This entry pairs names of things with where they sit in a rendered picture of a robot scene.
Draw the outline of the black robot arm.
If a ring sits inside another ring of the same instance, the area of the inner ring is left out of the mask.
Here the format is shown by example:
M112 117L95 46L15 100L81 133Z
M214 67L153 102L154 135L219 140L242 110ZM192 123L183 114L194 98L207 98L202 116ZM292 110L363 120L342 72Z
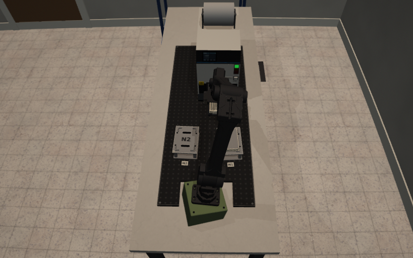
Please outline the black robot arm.
M223 187L226 173L226 167L222 163L231 134L235 126L241 123L243 103L247 101L248 92L224 77L225 70L216 68L213 78L209 80L211 96L217 99L218 127L210 157L206 164L200 163L197 184L192 187L192 204L219 206L220 188Z

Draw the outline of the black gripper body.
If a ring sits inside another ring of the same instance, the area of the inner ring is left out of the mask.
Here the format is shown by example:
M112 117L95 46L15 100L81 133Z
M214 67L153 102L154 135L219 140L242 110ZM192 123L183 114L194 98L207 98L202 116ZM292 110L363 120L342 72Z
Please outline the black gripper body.
M204 91L204 100L207 100L207 102L216 102L217 103L217 99L214 99L211 96L211 90Z

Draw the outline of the grey horizontal roll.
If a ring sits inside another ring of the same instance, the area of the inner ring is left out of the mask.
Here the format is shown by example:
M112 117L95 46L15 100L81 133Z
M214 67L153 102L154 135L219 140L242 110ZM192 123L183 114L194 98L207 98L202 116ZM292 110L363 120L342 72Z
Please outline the grey horizontal roll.
M233 26L234 3L204 2L204 26Z

